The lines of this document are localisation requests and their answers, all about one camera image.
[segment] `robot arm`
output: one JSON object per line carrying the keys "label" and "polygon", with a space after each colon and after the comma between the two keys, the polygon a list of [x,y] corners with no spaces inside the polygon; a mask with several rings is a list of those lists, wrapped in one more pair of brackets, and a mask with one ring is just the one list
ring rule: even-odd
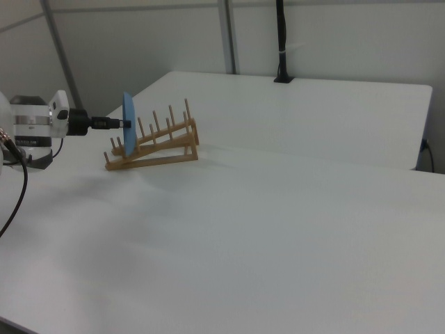
{"label": "robot arm", "polygon": [[[26,165],[34,170],[45,169],[53,161],[52,138],[85,136],[89,127],[131,127],[129,121],[108,117],[89,118],[85,110],[71,109],[64,90],[58,90],[49,104],[35,96],[18,95],[10,103],[3,95],[1,97],[0,127],[15,139]],[[17,161],[7,150],[3,150],[3,156],[6,161]]]}

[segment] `wooden peg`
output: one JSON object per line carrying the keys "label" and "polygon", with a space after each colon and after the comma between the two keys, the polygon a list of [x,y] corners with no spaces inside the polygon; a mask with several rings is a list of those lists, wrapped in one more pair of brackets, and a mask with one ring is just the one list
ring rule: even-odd
{"label": "wooden peg", "polygon": [[167,120],[167,130],[168,130],[168,136],[170,137],[170,140],[173,140],[173,134],[172,134],[172,129],[170,128],[170,120],[168,118],[166,118]]}
{"label": "wooden peg", "polygon": [[136,152],[140,152],[139,140],[136,138]]}
{"label": "wooden peg", "polygon": [[186,112],[184,112],[184,123],[186,124],[187,134],[189,134],[190,133],[190,129],[188,128],[188,119],[187,119]]}
{"label": "wooden peg", "polygon": [[188,107],[188,100],[187,99],[184,99],[184,100],[186,101],[186,109],[187,109],[188,119],[191,119],[192,117],[190,116],[190,108]]}
{"label": "wooden peg", "polygon": [[169,110],[170,110],[170,118],[172,119],[172,125],[175,125],[175,117],[173,116],[173,108],[172,106],[168,106]]}
{"label": "wooden peg", "polygon": [[153,111],[153,117],[154,117],[154,122],[156,123],[156,130],[157,132],[160,132],[161,128],[159,127],[158,116],[156,116],[156,111]]}
{"label": "wooden peg", "polygon": [[119,137],[118,137],[118,145],[119,145],[119,148],[120,148],[121,155],[123,157],[125,157],[125,149],[124,149],[124,146],[122,145],[122,143],[120,142],[120,138]]}
{"label": "wooden peg", "polygon": [[153,144],[156,145],[156,138],[154,137],[153,124],[150,124],[150,131],[152,133]]}
{"label": "wooden peg", "polygon": [[108,158],[108,155],[106,152],[104,152],[104,156],[105,156],[106,164],[108,165],[110,163],[110,159]]}
{"label": "wooden peg", "polygon": [[142,122],[140,121],[140,117],[138,117],[138,123],[139,123],[139,129],[142,134],[142,137],[145,137],[145,132],[144,132],[144,128],[142,126]]}

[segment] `table surface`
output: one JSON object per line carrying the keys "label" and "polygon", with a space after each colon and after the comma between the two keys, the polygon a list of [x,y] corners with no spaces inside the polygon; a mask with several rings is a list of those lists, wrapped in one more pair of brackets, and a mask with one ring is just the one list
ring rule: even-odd
{"label": "table surface", "polygon": [[[0,317],[37,333],[442,332],[442,175],[214,145],[202,124],[198,161],[120,172],[102,154],[118,130],[67,138],[0,239]],[[21,180],[3,171],[0,221]]]}
{"label": "table surface", "polygon": [[[138,94],[136,113],[165,124],[184,98],[212,145],[414,169],[432,88],[398,83],[171,72]],[[122,115],[119,109],[115,116]]]}

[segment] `black cable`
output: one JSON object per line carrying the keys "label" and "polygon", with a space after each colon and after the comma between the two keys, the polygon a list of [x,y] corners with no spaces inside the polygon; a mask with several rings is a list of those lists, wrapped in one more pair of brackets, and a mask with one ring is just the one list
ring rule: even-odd
{"label": "black cable", "polygon": [[430,153],[430,158],[431,158],[431,173],[434,173],[434,159],[432,158],[432,152],[431,152],[431,147],[428,144],[428,142],[425,144],[425,148],[428,148],[428,152]]}
{"label": "black cable", "polygon": [[3,235],[3,233],[6,231],[8,226],[11,224],[11,222],[13,221],[17,211],[19,211],[20,205],[23,201],[23,197],[25,196],[26,186],[28,185],[28,169],[26,168],[25,161],[23,159],[20,159],[20,164],[23,167],[23,177],[24,177],[22,192],[20,193],[20,197],[19,197],[19,200],[17,201],[17,204],[15,205],[14,211],[12,212],[8,221],[6,222],[6,224],[3,226],[3,228],[0,231],[0,238]]}
{"label": "black cable", "polygon": [[62,146],[63,146],[63,138],[62,138],[62,140],[60,141],[60,146],[59,146],[57,152],[55,153],[55,155],[53,155],[53,159],[54,159],[55,157],[57,157],[57,154],[60,153],[60,150],[62,150]]}

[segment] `power cord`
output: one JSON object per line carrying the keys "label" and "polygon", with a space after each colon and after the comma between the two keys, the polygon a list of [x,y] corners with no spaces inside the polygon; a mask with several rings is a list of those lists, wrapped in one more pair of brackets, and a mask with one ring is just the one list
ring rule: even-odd
{"label": "power cord", "polygon": [[53,155],[53,159],[54,159],[55,157],[57,157],[57,154],[60,153],[60,150],[62,150],[62,146],[63,146],[63,138],[62,138],[62,140],[60,141],[60,146],[58,147],[57,152],[55,153],[55,155]]}
{"label": "power cord", "polygon": [[430,144],[428,142],[428,139],[422,139],[422,143],[420,146],[420,152],[423,152],[425,149],[428,150],[428,153],[430,154],[430,160],[431,160],[431,173],[434,173],[434,159],[432,157],[432,151],[431,151],[431,147]]}
{"label": "power cord", "polygon": [[5,131],[2,130],[2,128],[0,128],[0,143],[4,144],[5,147],[8,148],[8,150],[11,152],[11,154],[20,162],[23,168],[23,176],[24,176],[22,192],[20,193],[19,200],[17,201],[17,204],[15,205],[15,208],[12,214],[10,215],[8,221],[6,221],[6,224],[0,230],[0,238],[1,238],[1,236],[4,234],[6,229],[8,229],[9,225],[13,221],[17,211],[19,211],[20,205],[22,204],[23,197],[25,196],[26,193],[26,186],[28,185],[28,169],[26,168],[26,162],[22,158],[22,154],[17,149],[17,146],[15,146],[9,135],[5,133]]}
{"label": "power cord", "polygon": [[428,152],[430,153],[430,158],[431,158],[431,173],[434,172],[434,159],[432,158],[432,151],[431,151],[431,147],[430,144],[428,144],[428,141],[426,142],[425,148],[428,149]]}

